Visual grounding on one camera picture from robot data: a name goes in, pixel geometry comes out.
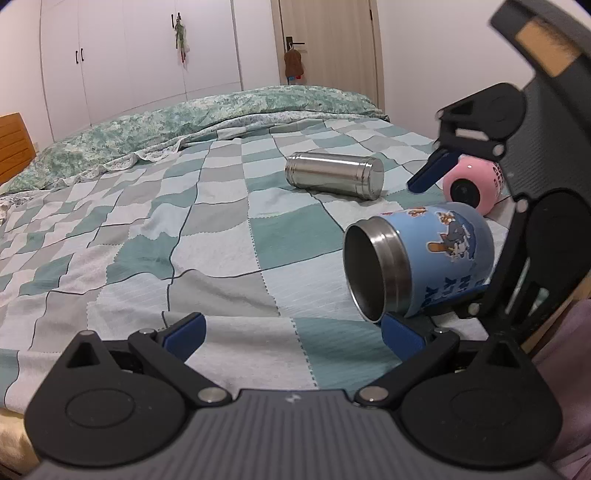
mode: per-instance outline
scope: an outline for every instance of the white logo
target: white logo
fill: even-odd
[[[296,403],[298,400],[301,400],[301,397],[297,393],[292,393],[289,397],[285,398],[285,401],[288,401],[291,404]]]

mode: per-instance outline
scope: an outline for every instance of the white wardrobe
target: white wardrobe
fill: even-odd
[[[120,115],[241,90],[230,0],[43,0],[41,62],[56,141]]]

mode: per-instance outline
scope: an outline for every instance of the wooden headboard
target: wooden headboard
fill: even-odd
[[[35,148],[20,113],[0,116],[0,184],[10,180],[35,158]]]

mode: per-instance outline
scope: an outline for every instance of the green floral blanket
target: green floral blanket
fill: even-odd
[[[183,144],[215,138],[219,129],[249,131],[305,118],[370,116],[387,119],[367,97],[314,86],[271,86],[217,95],[136,115],[85,130],[46,148],[2,193],[59,188],[139,159],[155,161]]]

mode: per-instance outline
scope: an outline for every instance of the metal screw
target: metal screw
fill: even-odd
[[[207,387],[199,391],[197,394],[199,400],[207,403],[219,403],[228,396],[223,388],[219,387]]]
[[[527,211],[527,209],[530,207],[530,203],[527,201],[527,199],[520,199],[517,200],[517,205],[515,206],[515,210],[517,210],[517,212],[519,213],[524,213]]]
[[[382,401],[388,398],[388,390],[384,387],[364,387],[359,390],[359,396],[365,401]]]
[[[468,305],[468,313],[470,315],[472,315],[473,317],[478,315],[479,311],[480,311],[480,304],[479,303],[471,303],[470,305]]]
[[[492,154],[496,157],[500,157],[505,153],[505,146],[503,144],[496,144],[492,149]]]

